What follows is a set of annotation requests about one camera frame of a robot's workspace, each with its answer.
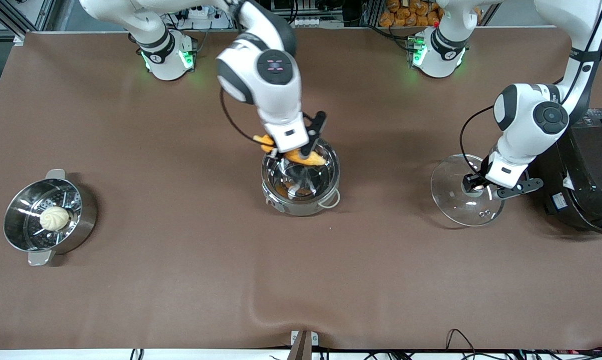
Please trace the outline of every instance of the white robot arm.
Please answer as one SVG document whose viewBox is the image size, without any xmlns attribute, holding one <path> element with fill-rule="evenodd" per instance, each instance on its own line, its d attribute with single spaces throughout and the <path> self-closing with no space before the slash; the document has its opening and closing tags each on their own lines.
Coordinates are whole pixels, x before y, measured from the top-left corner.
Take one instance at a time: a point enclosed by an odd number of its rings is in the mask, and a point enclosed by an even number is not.
<svg viewBox="0 0 602 360">
<path fill-rule="evenodd" d="M 437 0 L 445 11 L 438 27 L 415 34 L 423 39 L 418 52 L 408 54 L 415 68 L 433 78 L 445 78 L 461 64 L 465 46 L 478 25 L 474 7 L 502 3 L 503 0 Z"/>
<path fill-rule="evenodd" d="M 591 85 L 602 59 L 602 0 L 596 1 L 598 6 L 584 6 L 581 0 L 534 3 L 545 20 L 572 39 L 565 75 L 557 85 L 512 84 L 502 91 L 494 104 L 494 117 L 503 135 L 479 173 L 465 178 L 466 191 L 493 183 L 526 192 L 519 181 L 527 166 L 589 107 Z"/>
<path fill-rule="evenodd" d="M 296 37 L 281 18 L 254 0 L 80 0 L 93 18 L 121 25 L 141 48 L 148 70 L 175 80 L 194 63 L 192 39 L 167 29 L 159 14 L 212 5 L 246 30 L 217 57 L 218 79 L 233 98 L 255 105 L 278 152 L 301 148 L 309 156 L 319 134 L 308 132 L 301 111 L 301 79 L 294 61 Z"/>
</svg>

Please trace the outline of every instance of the stainless steel pot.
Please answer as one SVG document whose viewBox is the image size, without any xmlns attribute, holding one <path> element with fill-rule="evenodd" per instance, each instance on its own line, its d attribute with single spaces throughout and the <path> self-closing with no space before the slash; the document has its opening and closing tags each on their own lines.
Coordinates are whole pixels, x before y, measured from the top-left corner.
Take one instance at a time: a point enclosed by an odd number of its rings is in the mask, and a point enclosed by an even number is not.
<svg viewBox="0 0 602 360">
<path fill-rule="evenodd" d="M 302 217 L 339 203 L 339 157 L 323 139 L 317 141 L 314 150 L 327 161 L 325 165 L 305 166 L 285 158 L 263 157 L 262 190 L 267 204 L 279 212 Z"/>
<path fill-rule="evenodd" d="M 63 228 L 46 230 L 41 226 L 40 215 L 50 207 L 67 210 L 68 222 Z M 27 262 L 37 267 L 83 243 L 96 217 L 92 194 L 66 180 L 64 170 L 55 169 L 12 199 L 5 212 L 3 233 L 13 247 L 27 253 Z"/>
</svg>

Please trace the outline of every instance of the electrical outlet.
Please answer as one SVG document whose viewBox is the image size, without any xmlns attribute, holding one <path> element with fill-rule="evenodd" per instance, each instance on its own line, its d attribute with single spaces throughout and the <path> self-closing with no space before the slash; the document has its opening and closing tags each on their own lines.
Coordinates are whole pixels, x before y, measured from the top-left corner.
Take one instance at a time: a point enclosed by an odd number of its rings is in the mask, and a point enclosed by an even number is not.
<svg viewBox="0 0 602 360">
<path fill-rule="evenodd" d="M 189 19 L 207 20 L 216 10 L 212 6 L 197 6 L 189 9 Z"/>
</svg>

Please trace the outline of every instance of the brown tablecloth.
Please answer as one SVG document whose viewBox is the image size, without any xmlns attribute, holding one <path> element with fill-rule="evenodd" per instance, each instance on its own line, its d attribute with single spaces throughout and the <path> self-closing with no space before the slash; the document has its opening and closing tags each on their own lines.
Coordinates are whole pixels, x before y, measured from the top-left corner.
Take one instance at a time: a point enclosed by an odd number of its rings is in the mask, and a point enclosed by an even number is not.
<svg viewBox="0 0 602 360">
<path fill-rule="evenodd" d="M 548 219 L 524 196 L 488 227 L 462 228 L 431 199 L 430 174 L 458 152 L 468 116 L 515 82 L 563 75 L 557 29 L 482 28 L 447 79 L 407 67 L 371 30 L 299 30 L 303 110 L 328 113 L 342 201 L 278 214 L 257 146 L 227 123 L 212 33 L 195 73 L 160 82 L 125 34 L 29 34 L 0 82 L 0 349 L 602 346 L 602 235 Z M 230 100 L 248 133 L 254 107 Z M 602 107 L 602 67 L 591 107 Z M 484 156 L 499 128 L 468 128 Z M 2 233 L 22 187 L 63 168 L 99 202 L 90 239 L 31 268 Z M 455 340 L 453 347 L 465 347 Z"/>
</svg>

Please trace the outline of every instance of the metal bracket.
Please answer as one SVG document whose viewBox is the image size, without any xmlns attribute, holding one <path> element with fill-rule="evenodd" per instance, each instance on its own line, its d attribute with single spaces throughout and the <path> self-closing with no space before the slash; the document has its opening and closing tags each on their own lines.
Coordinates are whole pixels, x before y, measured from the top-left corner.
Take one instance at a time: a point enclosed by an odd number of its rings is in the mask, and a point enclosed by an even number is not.
<svg viewBox="0 0 602 360">
<path fill-rule="evenodd" d="M 519 181 L 513 189 L 500 187 L 497 191 L 497 196 L 503 200 L 513 198 L 515 196 L 531 193 L 543 187 L 543 180 L 540 178 L 528 178 L 527 180 Z"/>
<path fill-rule="evenodd" d="M 292 350 L 287 360 L 311 360 L 312 346 L 319 346 L 319 335 L 314 331 L 292 331 Z"/>
<path fill-rule="evenodd" d="M 25 38 L 20 38 L 18 36 L 15 36 L 14 39 L 12 40 L 13 46 L 23 46 L 23 41 L 25 41 Z"/>
<path fill-rule="evenodd" d="M 307 158 L 309 157 L 312 150 L 314 150 L 316 142 L 319 141 L 321 133 L 323 132 L 323 128 L 325 128 L 325 122 L 328 116 L 327 114 L 325 114 L 325 111 L 319 111 L 316 113 L 316 116 L 314 116 L 314 118 L 305 116 L 305 113 L 303 113 L 303 117 L 305 117 L 311 122 L 309 126 L 305 127 L 305 131 L 307 132 L 310 141 L 307 144 L 301 146 L 301 156 Z"/>
</svg>

